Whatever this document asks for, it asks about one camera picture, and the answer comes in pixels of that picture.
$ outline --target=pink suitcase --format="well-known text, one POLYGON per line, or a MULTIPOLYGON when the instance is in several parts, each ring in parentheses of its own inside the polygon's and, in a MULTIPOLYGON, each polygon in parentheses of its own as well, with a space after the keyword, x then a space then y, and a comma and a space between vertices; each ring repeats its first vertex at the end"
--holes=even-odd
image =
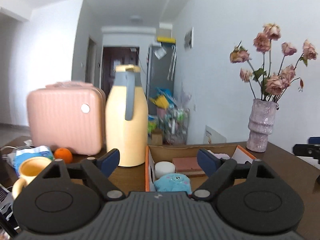
POLYGON ((103 90, 84 82, 59 82, 30 92, 27 109, 34 146, 97 154, 105 142, 105 103, 103 90))

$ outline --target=flower stem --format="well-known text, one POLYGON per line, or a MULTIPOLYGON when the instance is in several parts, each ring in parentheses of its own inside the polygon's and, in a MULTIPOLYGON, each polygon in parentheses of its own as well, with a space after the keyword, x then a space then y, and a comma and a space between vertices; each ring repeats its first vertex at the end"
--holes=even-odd
POLYGON ((248 60, 247 62, 248 62, 248 64, 250 65, 252 71, 254 72, 255 70, 254 70, 253 66, 251 65, 250 61, 248 60))
POLYGON ((271 39, 270 39, 270 50, 269 50, 269 74, 268 77, 270 77, 270 72, 271 72, 271 39))
POLYGON ((282 97, 282 95, 284 94, 284 92, 287 90, 287 88, 282 92, 282 94, 277 98, 277 100, 275 101, 276 103, 279 101, 279 99, 282 97))
POLYGON ((303 56, 303 53, 301 54, 301 56, 298 58, 298 61, 297 61, 297 63, 296 63, 296 66, 294 67, 294 70, 297 68, 297 65, 298 65, 298 63, 299 63, 299 61, 300 61, 300 58, 303 56))
MULTIPOLYGON (((265 56, 265 53, 263 53, 263 65, 262 65, 262 68, 263 68, 263 73, 262 73, 262 87, 263 87, 263 80, 264 80, 264 56, 265 56)), ((262 100, 262 96, 263 96, 263 89, 261 89, 261 100, 262 100)))
POLYGON ((285 57, 285 56, 283 56, 283 59, 282 59, 281 65, 280 65, 280 69, 279 69, 278 75, 280 74, 280 71, 281 71, 281 68, 282 68, 282 64, 283 64, 283 62, 284 62, 284 57, 285 57))
POLYGON ((249 80, 249 84, 250 84, 250 87, 251 87, 251 91, 252 91, 252 93, 253 93, 254 99, 256 99, 256 95, 255 95, 255 94, 254 94, 254 92, 253 92, 253 89, 252 89, 252 85, 251 85, 251 82, 250 82, 250 80, 249 80))

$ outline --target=thermos lid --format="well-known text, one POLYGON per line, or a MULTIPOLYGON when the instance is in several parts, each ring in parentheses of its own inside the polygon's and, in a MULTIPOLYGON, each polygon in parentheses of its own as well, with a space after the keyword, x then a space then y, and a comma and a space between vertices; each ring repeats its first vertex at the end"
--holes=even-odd
POLYGON ((116 72, 126 72, 128 70, 133 70, 133 72, 140 72, 140 67, 135 65, 119 65, 116 66, 116 72))

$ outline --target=orange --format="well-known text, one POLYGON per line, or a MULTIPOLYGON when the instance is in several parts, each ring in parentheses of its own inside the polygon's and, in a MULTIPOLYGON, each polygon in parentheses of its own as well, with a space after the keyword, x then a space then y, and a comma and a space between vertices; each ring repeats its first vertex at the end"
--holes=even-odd
POLYGON ((56 159, 64 160, 65 163, 72 162, 72 153, 66 148, 56 149, 53 155, 56 159))

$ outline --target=floor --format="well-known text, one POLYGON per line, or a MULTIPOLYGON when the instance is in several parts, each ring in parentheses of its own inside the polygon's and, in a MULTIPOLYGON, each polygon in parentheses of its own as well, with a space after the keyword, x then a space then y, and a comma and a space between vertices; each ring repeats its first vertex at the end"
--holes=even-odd
POLYGON ((20 136, 30 136, 26 128, 13 128, 0 124, 0 147, 20 136))

